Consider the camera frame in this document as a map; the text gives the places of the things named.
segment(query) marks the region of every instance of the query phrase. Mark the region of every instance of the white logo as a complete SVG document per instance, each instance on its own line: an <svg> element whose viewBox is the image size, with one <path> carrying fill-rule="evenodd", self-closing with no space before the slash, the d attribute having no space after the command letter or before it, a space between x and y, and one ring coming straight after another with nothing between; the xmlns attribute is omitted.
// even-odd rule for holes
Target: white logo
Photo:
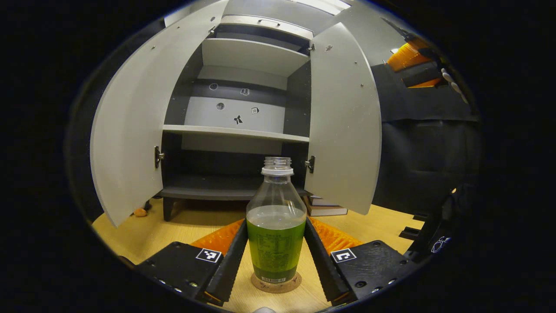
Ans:
<svg viewBox="0 0 556 313"><path fill-rule="evenodd" d="M336 263L353 260L357 258L349 248L338 250L338 251L332 251L330 254L334 257L334 261L336 261Z"/></svg>
<svg viewBox="0 0 556 313"><path fill-rule="evenodd" d="M195 258L198 258L199 260L203 260L203 261L216 263L216 261L218 261L218 259L220 258L221 254L222 253L219 251L203 249L201 250L201 252L199 252L199 254Z"/></svg>
<svg viewBox="0 0 556 313"><path fill-rule="evenodd" d="M437 253L444 247L444 245L450 241L451 237L440 237L437 242L434 243L433 248L430 250L432 253Z"/></svg>

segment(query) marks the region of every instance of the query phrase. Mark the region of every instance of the wooden table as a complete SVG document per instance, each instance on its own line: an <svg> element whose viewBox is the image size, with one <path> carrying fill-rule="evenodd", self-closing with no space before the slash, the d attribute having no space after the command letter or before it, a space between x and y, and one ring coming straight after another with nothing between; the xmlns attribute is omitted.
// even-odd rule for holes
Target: wooden table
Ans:
<svg viewBox="0 0 556 313"><path fill-rule="evenodd" d="M174 206L174 217L162 218L162 199L152 199L146 217L130 216L117 229L105 214L93 223L98 235L117 255L139 264L173 241L191 243L220 227L245 217L247 202L236 201L179 201ZM405 253L412 241L398 237L405 226L421 229L424 222L412 215L371 206L362 216L349 211L343 216L323 216L316 219L328 223L364 242L382 240L400 253ZM234 312L253 312L267 306L276 312L314 312L330 306L326 301L311 253L304 242L297 271L303 282L286 294L268 294L256 289L250 281L253 267L249 243L245 248L237 272L230 301L224 309Z"/></svg>

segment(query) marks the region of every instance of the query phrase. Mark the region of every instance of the plastic bottle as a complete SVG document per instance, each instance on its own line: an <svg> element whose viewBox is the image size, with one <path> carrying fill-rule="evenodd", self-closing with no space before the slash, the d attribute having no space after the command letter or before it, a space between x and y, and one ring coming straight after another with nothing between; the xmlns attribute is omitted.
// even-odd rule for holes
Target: plastic bottle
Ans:
<svg viewBox="0 0 556 313"><path fill-rule="evenodd" d="M265 282L293 278L299 261L307 208L290 177L291 159L265 158L265 179L247 205L247 232L255 275Z"/></svg>

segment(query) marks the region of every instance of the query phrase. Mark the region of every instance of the green liquid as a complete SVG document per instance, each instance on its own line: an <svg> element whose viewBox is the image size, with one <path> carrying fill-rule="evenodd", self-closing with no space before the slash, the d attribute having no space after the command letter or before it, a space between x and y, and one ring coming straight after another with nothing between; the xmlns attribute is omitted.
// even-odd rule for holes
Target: green liquid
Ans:
<svg viewBox="0 0 556 313"><path fill-rule="evenodd" d="M255 275L271 283L293 278L305 231L305 214L287 206L264 206L247 214Z"/></svg>

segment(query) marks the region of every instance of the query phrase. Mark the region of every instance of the bottle label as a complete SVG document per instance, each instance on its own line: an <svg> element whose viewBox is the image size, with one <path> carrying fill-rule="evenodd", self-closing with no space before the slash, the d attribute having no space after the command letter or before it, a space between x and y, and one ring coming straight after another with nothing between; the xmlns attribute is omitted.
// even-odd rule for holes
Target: bottle label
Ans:
<svg viewBox="0 0 556 313"><path fill-rule="evenodd" d="M304 230L305 221L287 229L267 229L247 221L255 275L271 283L293 278L299 262Z"/></svg>

